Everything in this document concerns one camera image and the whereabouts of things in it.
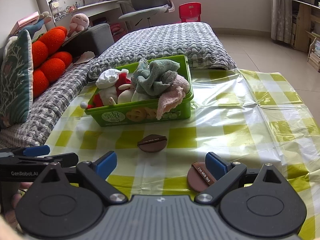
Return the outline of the person's left hand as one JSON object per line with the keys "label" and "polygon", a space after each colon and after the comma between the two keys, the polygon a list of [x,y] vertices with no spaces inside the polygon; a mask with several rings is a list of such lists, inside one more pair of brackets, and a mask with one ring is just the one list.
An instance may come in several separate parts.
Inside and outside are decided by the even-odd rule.
{"label": "person's left hand", "polygon": [[14,224],[17,222],[16,216],[15,216],[15,209],[17,206],[17,203],[22,198],[22,195],[20,194],[20,191],[28,190],[29,187],[31,187],[32,183],[30,182],[22,182],[20,183],[20,187],[16,194],[13,195],[11,199],[11,209],[5,213],[5,219],[9,224]]}

